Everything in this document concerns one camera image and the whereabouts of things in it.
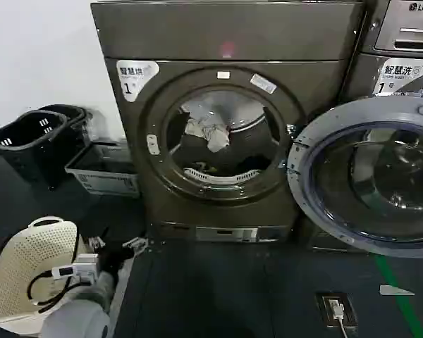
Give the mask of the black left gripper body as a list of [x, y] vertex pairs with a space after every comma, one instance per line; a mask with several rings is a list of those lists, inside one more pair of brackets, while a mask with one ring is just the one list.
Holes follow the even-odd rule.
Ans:
[[128, 249], [122, 245], [106, 245], [98, 250], [100, 270], [118, 279], [118, 272], [128, 259]]

